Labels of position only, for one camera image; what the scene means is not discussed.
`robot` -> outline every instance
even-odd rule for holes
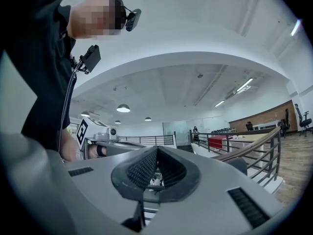
[[[80,149],[81,160],[89,159],[88,144],[92,143],[106,147],[107,156],[145,147],[134,142],[120,141],[115,128],[91,117],[83,117],[76,134],[76,140]]]

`staircase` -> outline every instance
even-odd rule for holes
[[[177,149],[194,153],[194,150],[192,149],[192,146],[190,144],[177,146]]]

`hand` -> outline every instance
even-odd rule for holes
[[[102,154],[103,154],[103,156],[106,156],[106,154],[107,154],[106,147],[102,147]],[[98,153],[97,153],[97,145],[96,144],[88,145],[88,158],[89,159],[100,158]]]

